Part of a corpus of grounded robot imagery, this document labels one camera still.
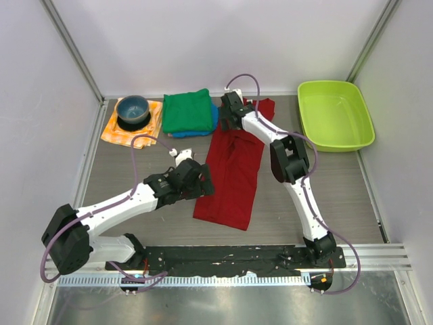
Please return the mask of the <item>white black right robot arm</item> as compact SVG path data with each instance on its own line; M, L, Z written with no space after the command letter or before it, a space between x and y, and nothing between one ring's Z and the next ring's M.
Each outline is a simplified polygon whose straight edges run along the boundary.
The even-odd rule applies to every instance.
M306 261L313 267L327 264L336 251L336 241L311 189L306 137L274 125L253 103L244 103L239 89L226 90L221 101L219 116L224 131L243 130L269 147L272 174L288 191L300 218Z

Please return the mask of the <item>red t-shirt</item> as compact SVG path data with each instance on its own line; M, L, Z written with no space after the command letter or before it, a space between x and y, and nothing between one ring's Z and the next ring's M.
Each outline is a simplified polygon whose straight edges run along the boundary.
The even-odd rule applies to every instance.
M265 145L244 130L213 133L206 164L214 194L196 200L193 218L246 231Z

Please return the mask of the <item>lime green plastic tub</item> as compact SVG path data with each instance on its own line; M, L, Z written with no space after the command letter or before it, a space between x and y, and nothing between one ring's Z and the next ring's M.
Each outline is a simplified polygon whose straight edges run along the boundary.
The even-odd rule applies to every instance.
M298 86L304 134L320 152L354 152L375 141L359 88L346 81L307 81Z

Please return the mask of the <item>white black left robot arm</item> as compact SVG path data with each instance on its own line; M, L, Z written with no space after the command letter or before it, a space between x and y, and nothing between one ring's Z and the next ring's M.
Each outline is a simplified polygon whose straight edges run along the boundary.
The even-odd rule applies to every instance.
M136 237L102 234L140 214L212 194L210 167L187 158L165 173L150 175L133 189L101 203L79 209L70 204L59 207L41 238L44 256L51 258L61 276L74 273L87 263L115 262L125 269L139 269L144 248Z

